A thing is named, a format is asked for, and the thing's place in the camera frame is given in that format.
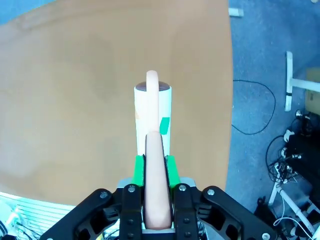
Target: black equipment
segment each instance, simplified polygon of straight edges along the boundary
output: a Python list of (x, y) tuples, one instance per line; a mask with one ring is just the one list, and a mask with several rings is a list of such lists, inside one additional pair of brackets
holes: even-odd
[(199, 240), (198, 221), (224, 239), (275, 240), (276, 232), (216, 186), (203, 191), (181, 183), (170, 194), (174, 228), (145, 230), (144, 188), (129, 184), (114, 193), (98, 189), (45, 232), (40, 240), (95, 240), (120, 219), (120, 240)]

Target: tangled wires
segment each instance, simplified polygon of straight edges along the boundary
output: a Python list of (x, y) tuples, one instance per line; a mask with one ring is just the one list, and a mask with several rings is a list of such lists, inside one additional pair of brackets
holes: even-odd
[(268, 171), (269, 178), (274, 183), (279, 183), (280, 185), (286, 183), (286, 181), (289, 182), (297, 175), (286, 162), (286, 160), (292, 159), (292, 156), (278, 156), (278, 158), (275, 161), (273, 161), (272, 163), (268, 163), (268, 152), (270, 146), (274, 143), (275, 140), (283, 137), (283, 135), (279, 135), (272, 139), (265, 152), (265, 165)]

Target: cardboard surface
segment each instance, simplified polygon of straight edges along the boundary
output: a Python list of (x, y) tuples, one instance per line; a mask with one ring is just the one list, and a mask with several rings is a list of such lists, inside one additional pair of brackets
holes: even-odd
[(226, 184), (227, 1), (58, 0), (0, 26), (0, 191), (76, 205), (134, 172), (134, 86), (172, 86), (171, 154), (199, 189)]
[[(320, 83), (320, 67), (308, 68), (306, 70), (306, 78), (309, 81)], [(320, 115), (320, 92), (305, 91), (305, 109)]]

